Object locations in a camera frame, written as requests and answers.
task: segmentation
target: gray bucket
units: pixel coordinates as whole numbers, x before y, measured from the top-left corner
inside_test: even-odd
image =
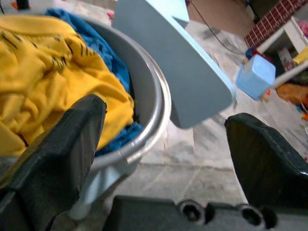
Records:
[[[96,157],[82,188],[79,201],[69,211],[72,219],[83,219],[91,203],[123,176],[130,175],[167,128],[171,96],[165,77],[153,58],[122,32],[86,19],[126,63],[135,99],[135,113],[143,126],[137,138],[120,150]]]

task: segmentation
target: clothes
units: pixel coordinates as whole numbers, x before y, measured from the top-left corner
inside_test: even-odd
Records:
[[[117,137],[115,137],[109,144],[98,150],[95,156],[104,155],[116,150],[119,150],[125,144],[136,138],[142,130],[142,125],[134,122],[129,127],[123,129]]]
[[[63,9],[48,9],[45,13],[69,23],[71,27],[81,35],[89,47],[95,50],[104,60],[109,70],[113,72],[122,83],[126,92],[129,93],[129,73],[125,63],[117,56],[108,43],[82,18],[71,14]],[[142,126],[137,122],[124,128],[105,147],[96,152],[100,156],[116,151],[133,140],[142,131]]]
[[[90,93],[108,110],[99,149],[133,123],[133,99],[70,25],[47,16],[5,15],[0,34],[0,155],[20,155]]]
[[[45,15],[60,18],[81,35],[87,45],[95,50],[104,60],[108,69],[113,72],[129,93],[129,74],[126,64],[112,50],[109,44],[82,18],[63,9],[48,9]]]

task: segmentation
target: light blue plastic piece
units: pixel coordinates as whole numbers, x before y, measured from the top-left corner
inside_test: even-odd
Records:
[[[276,68],[260,55],[255,55],[240,69],[236,85],[251,98],[259,99],[275,82]]]

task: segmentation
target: black plastic part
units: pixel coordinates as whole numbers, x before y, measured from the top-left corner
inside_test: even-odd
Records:
[[[18,10],[29,9],[29,0],[16,0]]]
[[[241,113],[225,123],[236,175],[248,202],[308,208],[308,164],[274,128]]]
[[[272,219],[250,205],[209,203],[203,209],[211,211],[211,220],[196,224],[185,219],[172,201],[116,196],[103,231],[265,231],[265,221]],[[271,227],[275,231],[308,230],[307,210],[267,210],[277,218]]]
[[[71,208],[94,159],[106,105],[86,96],[26,149],[0,181],[0,230],[44,231]]]

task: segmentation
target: orange object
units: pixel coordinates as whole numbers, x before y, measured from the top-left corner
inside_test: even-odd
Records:
[[[18,10],[17,2],[12,1],[12,2],[11,2],[11,5],[12,5],[16,10]]]
[[[109,13],[107,13],[107,15],[109,16],[109,18],[110,18],[111,20],[114,19],[114,16],[115,16],[114,13],[109,12]]]
[[[308,86],[285,83],[276,89],[280,98],[294,104],[305,103],[308,100]]]
[[[302,119],[308,121],[308,114],[307,113],[302,114]]]

